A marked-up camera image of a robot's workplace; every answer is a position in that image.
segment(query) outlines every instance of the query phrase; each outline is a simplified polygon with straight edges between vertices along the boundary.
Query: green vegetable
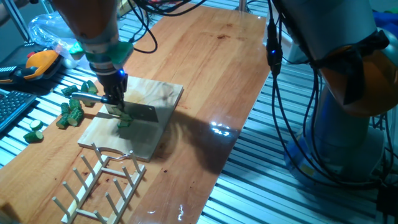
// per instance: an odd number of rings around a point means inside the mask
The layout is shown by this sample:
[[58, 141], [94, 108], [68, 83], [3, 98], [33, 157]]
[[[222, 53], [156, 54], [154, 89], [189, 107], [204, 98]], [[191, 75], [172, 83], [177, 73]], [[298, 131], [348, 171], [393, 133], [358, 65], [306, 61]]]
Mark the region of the green vegetable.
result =
[[84, 111], [81, 108], [75, 108], [72, 110], [72, 113], [70, 113], [68, 117], [68, 123], [73, 127], [76, 127], [79, 125], [80, 121], [83, 120], [83, 117]]
[[30, 128], [31, 128], [33, 131], [38, 131], [38, 130], [40, 130], [40, 129], [43, 128], [43, 122], [41, 122], [41, 121], [39, 121], [39, 120], [34, 120], [34, 121], [32, 121], [32, 122], [30, 123]]
[[122, 112], [122, 114], [120, 115], [120, 120], [131, 122], [132, 118], [130, 117], [130, 115]]
[[83, 93], [88, 93], [87, 82], [83, 82], [83, 84], [81, 85], [80, 91], [82, 91]]
[[98, 92], [97, 87], [94, 85], [94, 83], [90, 80], [87, 81], [87, 85], [88, 85], [88, 92]]
[[73, 111], [75, 108], [81, 109], [80, 101], [78, 101], [76, 99], [70, 99], [69, 100], [69, 107], [70, 107], [71, 111]]
[[113, 114], [115, 114], [115, 115], [120, 116], [123, 114], [123, 112], [117, 106], [113, 106], [112, 109], [113, 109]]
[[70, 114], [70, 108], [68, 103], [62, 103], [61, 104], [61, 114]]
[[118, 124], [118, 128], [126, 128], [126, 127], [130, 127], [130, 122], [121, 120], [120, 123]]
[[25, 134], [24, 139], [28, 143], [38, 142], [43, 139], [43, 134], [40, 131], [32, 131]]
[[[81, 85], [80, 91], [82, 91], [83, 93], [88, 93], [88, 85], [87, 85], [87, 82], [83, 82], [83, 84]], [[95, 104], [95, 103], [92, 103], [92, 102], [90, 102], [90, 101], [85, 101], [85, 100], [82, 100], [81, 102], [82, 102], [85, 106], [94, 106], [94, 104]]]
[[72, 93], [79, 91], [76, 85], [68, 86], [61, 90], [65, 96], [70, 96]]
[[69, 114], [62, 115], [60, 120], [57, 121], [57, 123], [55, 123], [55, 125], [57, 125], [57, 127], [60, 129], [67, 128], [69, 126], [68, 117], [69, 117]]

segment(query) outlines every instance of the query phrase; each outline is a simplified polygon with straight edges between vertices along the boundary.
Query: wooden cutting board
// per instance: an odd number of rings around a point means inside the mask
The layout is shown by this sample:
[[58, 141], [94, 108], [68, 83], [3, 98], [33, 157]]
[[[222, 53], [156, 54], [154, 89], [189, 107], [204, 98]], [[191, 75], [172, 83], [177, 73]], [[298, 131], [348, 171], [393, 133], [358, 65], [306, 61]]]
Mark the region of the wooden cutting board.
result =
[[91, 149], [94, 142], [97, 147], [123, 154], [133, 150], [140, 160], [150, 161], [182, 91], [182, 85], [129, 77], [124, 100], [155, 106], [159, 122], [134, 120], [130, 127], [118, 128], [120, 120], [109, 114], [104, 105], [79, 139], [79, 146]]

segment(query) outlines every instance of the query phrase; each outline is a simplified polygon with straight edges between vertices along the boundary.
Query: knife handle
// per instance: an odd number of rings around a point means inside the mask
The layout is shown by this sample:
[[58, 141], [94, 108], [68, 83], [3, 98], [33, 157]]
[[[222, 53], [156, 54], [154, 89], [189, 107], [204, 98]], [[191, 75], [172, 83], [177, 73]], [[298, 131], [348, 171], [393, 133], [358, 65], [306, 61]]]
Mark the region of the knife handle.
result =
[[88, 101], [90, 103], [105, 103], [102, 96], [89, 93], [72, 93], [72, 98], [76, 100]]

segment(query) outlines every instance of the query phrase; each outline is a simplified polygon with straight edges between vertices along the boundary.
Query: kitchen knife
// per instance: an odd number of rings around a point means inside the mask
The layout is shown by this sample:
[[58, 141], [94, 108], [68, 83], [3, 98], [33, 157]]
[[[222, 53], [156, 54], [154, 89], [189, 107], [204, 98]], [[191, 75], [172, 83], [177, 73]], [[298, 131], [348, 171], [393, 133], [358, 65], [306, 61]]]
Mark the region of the kitchen knife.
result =
[[158, 123], [157, 114], [154, 106], [142, 105], [139, 103], [124, 102], [124, 109], [119, 105], [109, 104], [109, 100], [105, 96], [97, 96], [89, 93], [72, 93], [72, 98], [76, 100], [83, 100], [93, 103], [103, 103], [106, 106], [109, 114], [120, 115], [117, 110], [130, 115], [132, 119], [141, 121], [149, 121]]

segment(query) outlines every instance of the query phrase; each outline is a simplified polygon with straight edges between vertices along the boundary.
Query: wooden table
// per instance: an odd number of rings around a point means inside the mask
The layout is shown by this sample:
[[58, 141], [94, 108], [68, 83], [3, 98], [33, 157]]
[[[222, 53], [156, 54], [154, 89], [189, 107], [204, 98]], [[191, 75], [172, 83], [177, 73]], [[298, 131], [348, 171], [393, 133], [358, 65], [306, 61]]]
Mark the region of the wooden table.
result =
[[[185, 91], [122, 223], [197, 221], [269, 72], [262, 44], [265, 24], [264, 18], [254, 15], [199, 7], [160, 20], [152, 28], [158, 51], [134, 53], [128, 60], [129, 75], [181, 84]], [[149, 35], [136, 45], [143, 50], [153, 46]], [[62, 182], [77, 192], [81, 184], [72, 168], [88, 174], [80, 155], [91, 165], [97, 161], [92, 150], [76, 142], [100, 107], [85, 109], [86, 117], [77, 128], [60, 130], [51, 124], [43, 142], [29, 145], [0, 170], [0, 198], [16, 220], [60, 223], [63, 213], [51, 198], [57, 196], [69, 205], [73, 199]], [[121, 166], [133, 164], [110, 164], [112, 169]], [[119, 198], [112, 179], [100, 177], [83, 209], [111, 213], [103, 195], [109, 192], [114, 201]], [[98, 222], [77, 216], [75, 223]]]

